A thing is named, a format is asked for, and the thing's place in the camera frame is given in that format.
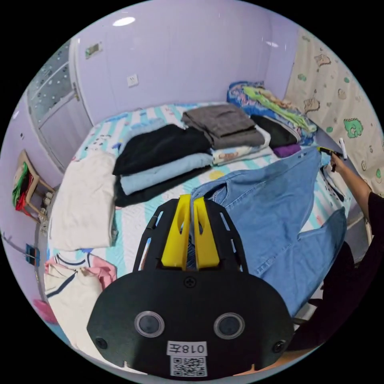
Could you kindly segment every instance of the green cloth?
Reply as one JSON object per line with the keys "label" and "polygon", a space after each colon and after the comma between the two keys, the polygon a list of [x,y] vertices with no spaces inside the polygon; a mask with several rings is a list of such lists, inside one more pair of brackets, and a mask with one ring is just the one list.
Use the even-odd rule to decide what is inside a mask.
{"label": "green cloth", "polygon": [[258,101],[264,107],[272,110],[281,117],[284,117],[286,120],[291,122],[295,127],[300,127],[305,129],[307,132],[315,132],[316,126],[314,124],[308,124],[306,119],[303,116],[297,115],[293,112],[290,112],[286,109],[281,108],[277,104],[268,100],[264,95],[257,92],[257,89],[254,87],[244,87],[244,93],[254,101]]}
{"label": "green cloth", "polygon": [[12,191],[12,204],[16,207],[17,202],[19,201],[21,195],[21,186],[23,184],[24,178],[28,175],[28,167],[27,164],[23,163],[23,171],[19,177],[19,180],[16,182],[16,185]]}

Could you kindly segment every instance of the camera lens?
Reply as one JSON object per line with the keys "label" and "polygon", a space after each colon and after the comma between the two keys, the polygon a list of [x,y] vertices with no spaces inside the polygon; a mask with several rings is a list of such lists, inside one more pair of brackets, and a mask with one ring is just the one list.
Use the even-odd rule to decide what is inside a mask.
{"label": "camera lens", "polygon": [[164,320],[155,312],[141,312],[136,316],[135,328],[142,336],[157,337],[164,331]]}
{"label": "camera lens", "polygon": [[236,313],[225,313],[219,316],[214,323],[215,334],[221,339],[235,339],[244,330],[244,320]]}

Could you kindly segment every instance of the hand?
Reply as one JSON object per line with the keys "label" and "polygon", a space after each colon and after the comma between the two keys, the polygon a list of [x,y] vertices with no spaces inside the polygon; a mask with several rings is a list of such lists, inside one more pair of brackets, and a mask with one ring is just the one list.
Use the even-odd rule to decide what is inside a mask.
{"label": "hand", "polygon": [[334,165],[336,165],[335,171],[338,173],[340,173],[345,168],[344,161],[340,159],[340,157],[332,153],[331,166],[333,167]]}

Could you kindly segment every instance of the dinosaur print curtain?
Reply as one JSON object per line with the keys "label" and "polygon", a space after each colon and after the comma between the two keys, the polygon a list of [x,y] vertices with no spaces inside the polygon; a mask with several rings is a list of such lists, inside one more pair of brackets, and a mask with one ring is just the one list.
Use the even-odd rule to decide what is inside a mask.
{"label": "dinosaur print curtain", "polygon": [[286,99],[336,142],[371,189],[384,195],[384,135],[365,92],[339,58],[304,29]]}

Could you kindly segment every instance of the wooden stool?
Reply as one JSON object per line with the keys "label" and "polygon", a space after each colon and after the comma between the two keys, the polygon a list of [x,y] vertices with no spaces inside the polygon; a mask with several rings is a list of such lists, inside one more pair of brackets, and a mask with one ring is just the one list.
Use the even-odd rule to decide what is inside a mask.
{"label": "wooden stool", "polygon": [[[44,219],[47,220],[48,219],[47,216],[40,213],[40,210],[36,206],[34,206],[34,204],[31,203],[31,198],[32,198],[32,195],[34,193],[36,193],[40,197],[44,198],[44,194],[37,190],[38,183],[40,183],[41,185],[46,187],[52,193],[55,193],[55,190],[51,186],[49,186],[45,181],[43,181],[40,178],[40,176],[36,173],[35,169],[33,168],[31,162],[28,159],[26,151],[23,149],[21,151],[19,158],[18,158],[18,161],[17,161],[17,168],[22,166],[24,162],[25,162],[25,164],[27,164],[28,171],[33,177],[32,183],[29,186],[27,193],[26,193],[25,202],[29,207],[31,207],[37,213],[37,215],[41,215],[42,217],[44,217]],[[32,216],[32,219],[40,224],[40,221],[38,219],[36,219],[35,217]]]}

